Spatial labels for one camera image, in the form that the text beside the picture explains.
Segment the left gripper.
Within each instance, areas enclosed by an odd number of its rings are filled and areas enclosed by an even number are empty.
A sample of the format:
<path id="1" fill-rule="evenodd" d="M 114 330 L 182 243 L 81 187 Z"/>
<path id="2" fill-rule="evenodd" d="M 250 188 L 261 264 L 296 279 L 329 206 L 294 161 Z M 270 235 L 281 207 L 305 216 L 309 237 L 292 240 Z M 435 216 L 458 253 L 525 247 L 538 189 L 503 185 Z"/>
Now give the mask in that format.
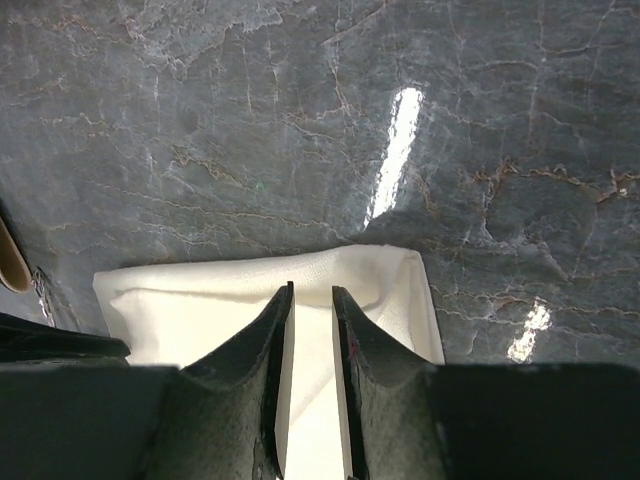
<path id="1" fill-rule="evenodd" d="M 1 362 L 126 364 L 129 347 L 116 338 L 57 329 L 1 314 Z"/>

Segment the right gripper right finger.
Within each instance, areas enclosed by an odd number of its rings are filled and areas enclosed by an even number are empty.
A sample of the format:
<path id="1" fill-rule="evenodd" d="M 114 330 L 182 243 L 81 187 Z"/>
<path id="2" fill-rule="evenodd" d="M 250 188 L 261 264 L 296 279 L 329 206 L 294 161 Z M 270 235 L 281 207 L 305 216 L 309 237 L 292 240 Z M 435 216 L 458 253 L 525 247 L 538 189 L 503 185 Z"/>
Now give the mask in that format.
<path id="1" fill-rule="evenodd" d="M 615 364 L 437 365 L 334 287 L 349 479 L 635 479 L 639 373 Z"/>

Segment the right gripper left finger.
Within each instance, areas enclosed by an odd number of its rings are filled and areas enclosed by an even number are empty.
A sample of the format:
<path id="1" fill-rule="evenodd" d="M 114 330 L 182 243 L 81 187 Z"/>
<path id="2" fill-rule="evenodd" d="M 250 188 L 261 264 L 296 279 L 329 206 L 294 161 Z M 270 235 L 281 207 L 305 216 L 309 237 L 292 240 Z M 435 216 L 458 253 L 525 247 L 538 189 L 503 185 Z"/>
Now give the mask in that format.
<path id="1" fill-rule="evenodd" d="M 1 362 L 5 479 L 279 479 L 291 285 L 194 363 Z"/>

